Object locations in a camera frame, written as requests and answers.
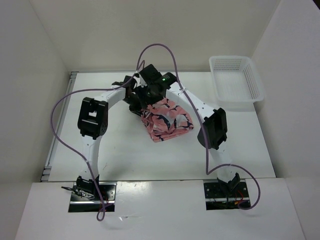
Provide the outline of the pink shark print shorts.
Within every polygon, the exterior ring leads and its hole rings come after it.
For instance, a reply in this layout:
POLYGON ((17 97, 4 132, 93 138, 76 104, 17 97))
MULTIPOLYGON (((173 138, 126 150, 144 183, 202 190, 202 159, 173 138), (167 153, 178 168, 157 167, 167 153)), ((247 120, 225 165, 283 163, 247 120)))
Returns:
POLYGON ((155 143, 182 136, 194 129, 188 112, 167 98, 143 109, 141 121, 155 143))

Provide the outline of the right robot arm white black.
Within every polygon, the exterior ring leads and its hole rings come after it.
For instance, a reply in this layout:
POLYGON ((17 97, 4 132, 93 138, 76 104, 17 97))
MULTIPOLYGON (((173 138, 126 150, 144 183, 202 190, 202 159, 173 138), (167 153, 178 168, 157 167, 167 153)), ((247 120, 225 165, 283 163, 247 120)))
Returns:
POLYGON ((171 100, 187 112, 194 112, 200 130, 198 142, 205 148, 205 171, 217 171, 219 191, 230 197, 237 191, 240 176, 231 170, 233 164, 227 151, 227 115, 221 107, 211 107, 187 90, 177 74, 161 74, 152 64, 139 71, 140 86, 135 89, 140 104, 146 108, 159 100, 171 100))

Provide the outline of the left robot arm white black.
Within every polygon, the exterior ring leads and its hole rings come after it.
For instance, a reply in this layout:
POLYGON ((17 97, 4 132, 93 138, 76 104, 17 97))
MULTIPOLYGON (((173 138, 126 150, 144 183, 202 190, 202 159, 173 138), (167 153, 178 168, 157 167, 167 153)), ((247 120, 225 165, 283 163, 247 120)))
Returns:
POLYGON ((112 83, 115 89, 106 91, 95 98, 85 97, 82 100, 77 127, 82 137, 81 155, 85 158, 86 167, 76 180, 76 189, 89 200, 99 197, 99 148, 103 135, 107 132, 109 109, 120 101, 129 105, 129 110, 140 116, 141 105, 134 93, 137 81, 134 76, 125 76, 121 82, 112 83))

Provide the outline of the white plastic basket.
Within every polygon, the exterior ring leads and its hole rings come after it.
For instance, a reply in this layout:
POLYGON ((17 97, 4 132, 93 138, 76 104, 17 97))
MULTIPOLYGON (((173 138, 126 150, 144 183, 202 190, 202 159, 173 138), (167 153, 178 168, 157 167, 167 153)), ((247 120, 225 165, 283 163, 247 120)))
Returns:
POLYGON ((262 102, 265 91, 251 58, 219 55, 209 58, 209 67, 217 102, 229 109, 247 108, 262 102))

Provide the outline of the aluminium table edge rail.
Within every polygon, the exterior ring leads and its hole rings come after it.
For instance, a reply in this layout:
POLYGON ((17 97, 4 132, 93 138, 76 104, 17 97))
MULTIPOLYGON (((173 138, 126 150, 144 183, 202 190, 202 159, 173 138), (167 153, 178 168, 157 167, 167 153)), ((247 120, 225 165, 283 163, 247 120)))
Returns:
MULTIPOLYGON (((77 77, 78 71, 72 71, 70 73, 70 77, 69 77, 69 82, 68 82, 68 86, 66 89, 66 94, 72 92, 73 88, 74 88, 74 84, 76 81, 76 77, 77 77)), ((56 133, 59 136, 61 134, 62 131, 62 127, 65 121, 65 117, 67 114, 67 109, 69 106, 69 102, 70 102, 70 96, 68 96, 67 98, 65 98, 59 105, 61 106, 60 109, 60 114, 58 117, 58 121, 56 123, 56 133)), ((57 147, 59 145, 59 141, 54 137, 52 139, 51 145, 50 145, 50 149, 47 155, 47 159, 46 159, 46 163, 44 165, 42 174, 41 174, 41 178, 40 178, 40 182, 48 182, 49 181, 49 177, 50 177, 50 173, 51 173, 51 169, 53 166, 53 161, 55 158, 55 154, 57 151, 57 147)))

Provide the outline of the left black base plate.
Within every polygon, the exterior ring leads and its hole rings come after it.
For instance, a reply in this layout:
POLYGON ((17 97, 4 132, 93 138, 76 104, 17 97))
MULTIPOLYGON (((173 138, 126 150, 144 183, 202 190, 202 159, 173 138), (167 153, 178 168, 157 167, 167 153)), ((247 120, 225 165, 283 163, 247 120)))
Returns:
MULTIPOLYGON (((99 186, 103 201, 105 204, 113 204, 116 198, 116 183, 102 183, 99 186)), ((99 204, 101 203, 98 193, 89 193, 79 189, 76 184, 73 185, 73 190, 70 196, 71 204, 99 204)))

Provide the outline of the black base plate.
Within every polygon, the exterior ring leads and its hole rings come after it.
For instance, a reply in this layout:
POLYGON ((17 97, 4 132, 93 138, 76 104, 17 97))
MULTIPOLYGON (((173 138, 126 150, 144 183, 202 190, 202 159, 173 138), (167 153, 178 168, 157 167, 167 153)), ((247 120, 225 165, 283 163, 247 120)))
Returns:
POLYGON ((230 202, 239 202, 240 200, 249 200, 249 192, 245 181, 241 181, 234 190, 231 191, 229 196, 222 191, 217 181, 204 181, 204 196, 208 201, 214 202, 226 202, 228 199, 230 202))
MULTIPOLYGON (((113 204, 116 198, 116 183, 102 183, 99 186, 103 201, 105 204, 113 204)), ((79 189, 76 184, 73 185, 73 190, 70 196, 71 204, 99 204, 101 203, 98 193, 89 193, 79 189)))

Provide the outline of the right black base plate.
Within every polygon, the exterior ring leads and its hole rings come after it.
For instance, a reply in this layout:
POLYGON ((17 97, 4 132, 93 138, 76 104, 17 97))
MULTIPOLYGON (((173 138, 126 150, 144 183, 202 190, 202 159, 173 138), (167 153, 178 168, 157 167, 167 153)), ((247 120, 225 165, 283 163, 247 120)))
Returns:
POLYGON ((249 192, 245 181, 241 181, 234 190, 231 191, 229 196, 222 191, 217 181, 204 181, 204 196, 208 201, 214 202, 226 202, 228 199, 230 202, 239 202, 240 200, 249 200, 249 192))

